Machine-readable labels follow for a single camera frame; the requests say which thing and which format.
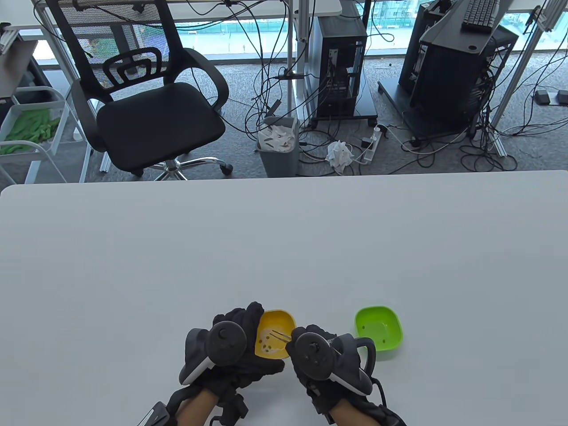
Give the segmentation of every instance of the gray trash can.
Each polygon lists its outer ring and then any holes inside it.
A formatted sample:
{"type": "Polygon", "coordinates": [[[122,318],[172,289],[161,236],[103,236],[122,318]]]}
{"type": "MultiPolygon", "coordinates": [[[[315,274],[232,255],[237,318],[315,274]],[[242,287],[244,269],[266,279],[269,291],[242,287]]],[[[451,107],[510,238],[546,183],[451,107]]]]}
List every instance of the gray trash can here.
{"type": "Polygon", "coordinates": [[[269,178],[277,177],[295,177],[298,171],[298,162],[300,156],[300,143],[299,143],[299,123],[298,120],[291,117],[266,117],[264,124],[267,126],[283,126],[294,129],[294,149],[290,152],[273,152],[263,151],[260,148],[258,141],[256,148],[260,152],[264,170],[269,178]]]}

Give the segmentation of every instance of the crumpled paper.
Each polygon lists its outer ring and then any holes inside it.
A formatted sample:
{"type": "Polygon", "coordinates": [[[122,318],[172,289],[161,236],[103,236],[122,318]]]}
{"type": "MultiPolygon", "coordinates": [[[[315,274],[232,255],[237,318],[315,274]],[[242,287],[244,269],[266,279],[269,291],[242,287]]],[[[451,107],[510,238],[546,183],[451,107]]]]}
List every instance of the crumpled paper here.
{"type": "Polygon", "coordinates": [[[345,142],[338,140],[328,145],[325,159],[329,161],[336,172],[343,173],[343,170],[353,162],[353,154],[351,154],[345,142]]]}
{"type": "Polygon", "coordinates": [[[268,126],[258,132],[258,143],[262,151],[291,152],[296,138],[294,130],[284,126],[268,126]]]}

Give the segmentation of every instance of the keyboard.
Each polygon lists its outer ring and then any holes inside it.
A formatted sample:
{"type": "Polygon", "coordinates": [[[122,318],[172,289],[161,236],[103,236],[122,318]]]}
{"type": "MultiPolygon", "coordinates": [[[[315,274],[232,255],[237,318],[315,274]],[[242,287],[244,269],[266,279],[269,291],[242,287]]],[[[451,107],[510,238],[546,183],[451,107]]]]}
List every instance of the keyboard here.
{"type": "Polygon", "coordinates": [[[462,28],[471,32],[490,33],[498,12],[499,0],[470,0],[462,28]]]}

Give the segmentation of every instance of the yellow bowl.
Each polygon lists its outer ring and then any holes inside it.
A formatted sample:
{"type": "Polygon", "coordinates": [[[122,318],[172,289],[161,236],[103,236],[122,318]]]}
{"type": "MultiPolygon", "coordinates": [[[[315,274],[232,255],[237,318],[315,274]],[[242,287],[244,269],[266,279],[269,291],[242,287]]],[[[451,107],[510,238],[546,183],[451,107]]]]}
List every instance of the yellow bowl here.
{"type": "Polygon", "coordinates": [[[292,334],[296,328],[296,321],[286,311],[266,311],[260,319],[256,334],[254,354],[267,360],[283,360],[289,355],[286,352],[286,343],[276,339],[270,334],[277,331],[286,336],[292,334]]]}

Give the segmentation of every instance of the chair wheel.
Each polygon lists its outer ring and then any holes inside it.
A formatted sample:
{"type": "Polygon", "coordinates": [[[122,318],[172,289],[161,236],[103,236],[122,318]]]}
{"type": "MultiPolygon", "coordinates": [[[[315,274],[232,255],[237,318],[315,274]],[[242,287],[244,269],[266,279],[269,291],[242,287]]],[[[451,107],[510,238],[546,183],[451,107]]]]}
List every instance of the chair wheel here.
{"type": "Polygon", "coordinates": [[[219,168],[221,168],[221,171],[225,176],[229,176],[231,173],[233,173],[233,166],[231,164],[227,164],[226,166],[219,166],[219,168]]]}

